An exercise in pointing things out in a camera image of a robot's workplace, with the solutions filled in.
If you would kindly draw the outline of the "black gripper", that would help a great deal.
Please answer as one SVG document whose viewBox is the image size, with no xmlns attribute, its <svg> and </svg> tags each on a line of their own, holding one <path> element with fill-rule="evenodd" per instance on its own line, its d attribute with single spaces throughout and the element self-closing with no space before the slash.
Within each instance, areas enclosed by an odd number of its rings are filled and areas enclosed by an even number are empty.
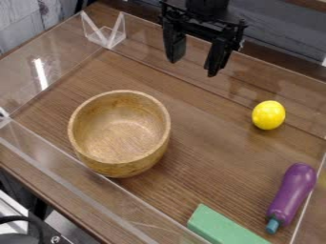
<svg viewBox="0 0 326 244">
<path fill-rule="evenodd" d="M 160 19 L 180 23 L 184 32 L 210 41 L 216 35 L 228 31 L 231 42 L 216 37 L 211 42 L 203 68 L 207 76 L 214 77 L 226 67 L 231 49 L 243 47 L 243 33 L 247 21 L 230 10 L 231 0 L 160 0 Z M 163 22 L 163 42 L 167 59 L 175 63 L 185 54 L 185 34 L 179 26 Z"/>
</svg>

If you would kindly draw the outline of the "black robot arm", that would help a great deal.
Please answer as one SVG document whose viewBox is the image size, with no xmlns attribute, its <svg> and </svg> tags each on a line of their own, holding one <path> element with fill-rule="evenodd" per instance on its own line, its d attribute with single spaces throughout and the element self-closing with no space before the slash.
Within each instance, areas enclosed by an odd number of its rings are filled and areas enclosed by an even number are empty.
<svg viewBox="0 0 326 244">
<path fill-rule="evenodd" d="M 243 47 L 246 20 L 228 11 L 230 0 L 160 0 L 159 23 L 167 59 L 177 62 L 185 54 L 187 36 L 211 44 L 203 68 L 214 77 L 227 66 L 231 53 Z"/>
</svg>

